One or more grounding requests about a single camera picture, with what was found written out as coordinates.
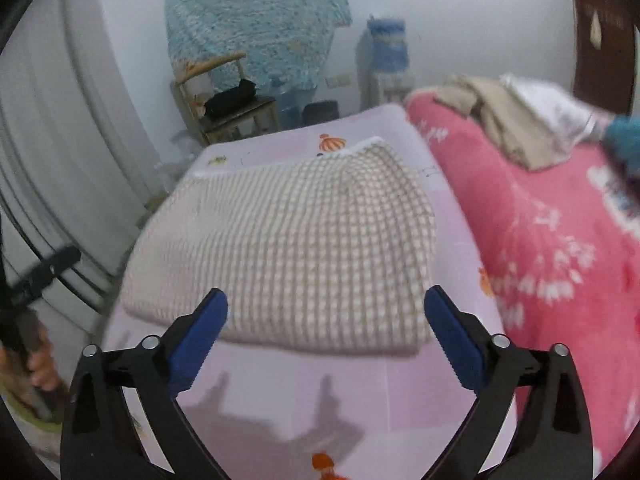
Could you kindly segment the person's left hand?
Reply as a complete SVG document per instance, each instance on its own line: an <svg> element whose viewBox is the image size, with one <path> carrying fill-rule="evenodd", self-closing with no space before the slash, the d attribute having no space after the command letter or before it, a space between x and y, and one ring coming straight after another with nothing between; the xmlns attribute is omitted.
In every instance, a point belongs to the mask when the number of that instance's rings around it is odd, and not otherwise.
<svg viewBox="0 0 640 480"><path fill-rule="evenodd" d="M15 363L12 354L1 347L1 387L25 404L32 400L27 384L42 391L53 391L62 382L47 329L42 324L38 325L38 334L38 349L29 353L26 365Z"/></svg>

